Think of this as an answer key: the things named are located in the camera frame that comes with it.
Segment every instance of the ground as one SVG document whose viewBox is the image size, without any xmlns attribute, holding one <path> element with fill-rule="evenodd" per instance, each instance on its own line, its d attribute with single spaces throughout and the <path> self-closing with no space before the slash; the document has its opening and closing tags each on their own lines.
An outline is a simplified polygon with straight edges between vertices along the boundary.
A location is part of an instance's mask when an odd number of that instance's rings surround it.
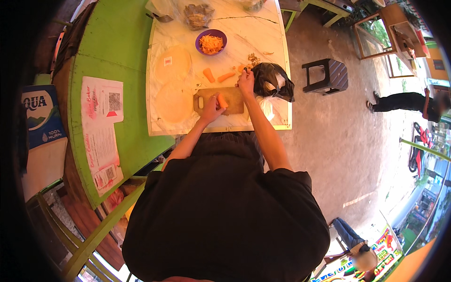
<svg viewBox="0 0 451 282">
<path fill-rule="evenodd" d="M 424 120 L 412 111 L 372 114 L 367 110 L 365 101 L 374 103 L 374 90 L 383 97 L 402 92 L 402 87 L 400 79 L 389 78 L 385 57 L 358 59 L 351 29 L 325 28 L 317 15 L 304 12 L 286 38 L 296 101 L 293 129 L 279 134 L 291 165 L 309 172 L 313 195 L 328 223 L 341 217 L 357 233 L 365 230 L 370 236 L 371 224 L 383 221 L 379 210 L 387 215 L 413 189 L 413 174 L 407 167 L 410 146 L 399 143 L 399 137 L 412 140 L 413 122 Z M 378 49 L 373 43 L 366 42 L 364 49 Z M 346 64 L 348 89 L 330 96 L 304 93 L 307 78 L 301 65 L 325 58 Z M 317 80 L 321 75 L 320 70 L 311 71 Z M 408 91 L 422 91 L 418 78 L 407 82 Z M 335 236 L 332 229 L 331 238 Z"/>
</svg>

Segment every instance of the qr code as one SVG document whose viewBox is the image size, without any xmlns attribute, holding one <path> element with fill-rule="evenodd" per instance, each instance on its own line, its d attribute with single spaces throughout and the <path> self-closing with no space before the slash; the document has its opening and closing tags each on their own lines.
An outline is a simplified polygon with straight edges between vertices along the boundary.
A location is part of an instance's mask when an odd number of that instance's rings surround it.
<svg viewBox="0 0 451 282">
<path fill-rule="evenodd" d="M 120 93 L 110 92 L 108 101 L 110 101 L 110 111 L 120 111 Z"/>
<path fill-rule="evenodd" d="M 106 169 L 106 177 L 108 178 L 108 180 L 114 179 L 114 172 L 112 167 Z"/>
</svg>

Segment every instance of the jeans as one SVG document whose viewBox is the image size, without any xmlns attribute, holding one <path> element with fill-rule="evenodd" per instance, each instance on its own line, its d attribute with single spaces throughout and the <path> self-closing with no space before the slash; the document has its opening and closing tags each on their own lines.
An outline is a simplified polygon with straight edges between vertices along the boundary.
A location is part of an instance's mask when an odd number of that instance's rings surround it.
<svg viewBox="0 0 451 282">
<path fill-rule="evenodd" d="M 359 235 L 355 233 L 355 231 L 349 226 L 346 221 L 337 217 L 332 221 L 334 224 L 335 230 L 337 230 L 338 235 L 340 235 L 341 239 L 344 241 L 348 249 L 354 248 L 357 244 L 365 241 L 360 238 Z"/>
<path fill-rule="evenodd" d="M 373 105 L 374 111 L 412 110 L 423 111 L 426 97 L 417 92 L 393 94 L 379 98 L 379 104 Z"/>
</svg>

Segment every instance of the wooden cutting board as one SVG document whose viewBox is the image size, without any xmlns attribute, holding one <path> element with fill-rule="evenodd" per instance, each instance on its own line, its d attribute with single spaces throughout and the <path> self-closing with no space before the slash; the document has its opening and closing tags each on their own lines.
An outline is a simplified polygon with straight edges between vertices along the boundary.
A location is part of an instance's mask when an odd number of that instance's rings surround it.
<svg viewBox="0 0 451 282">
<path fill-rule="evenodd" d="M 199 108 L 199 97 L 203 98 L 203 104 L 205 107 L 208 99 L 217 92 L 221 93 L 227 104 L 229 104 L 227 110 L 222 113 L 223 115 L 228 116 L 244 113 L 243 99 L 237 87 L 199 89 L 199 91 L 194 95 L 194 110 L 201 115 L 203 108 Z"/>
</svg>

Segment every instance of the purple bowl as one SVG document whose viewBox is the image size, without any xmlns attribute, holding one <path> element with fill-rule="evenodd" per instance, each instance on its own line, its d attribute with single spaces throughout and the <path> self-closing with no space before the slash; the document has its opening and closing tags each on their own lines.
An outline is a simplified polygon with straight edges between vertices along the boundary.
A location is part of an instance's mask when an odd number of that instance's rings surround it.
<svg viewBox="0 0 451 282">
<path fill-rule="evenodd" d="M 224 46 L 222 47 L 222 49 L 215 53 L 215 54 L 205 54 L 204 52 L 202 52 L 202 50 L 200 49 L 200 44 L 199 44 L 199 40 L 202 38 L 202 36 L 204 35 L 211 35 L 211 36 L 216 36 L 216 37 L 222 37 L 222 43 L 224 44 Z M 214 55 L 218 55 L 219 53 L 221 53 L 222 51 L 224 51 L 224 49 L 226 48 L 227 45 L 227 36 L 220 30 L 217 29 L 208 29 L 204 32 L 202 32 L 201 34 L 199 34 L 199 36 L 196 38 L 196 49 L 199 51 L 199 53 L 201 53 L 202 55 L 205 56 L 214 56 Z"/>
</svg>

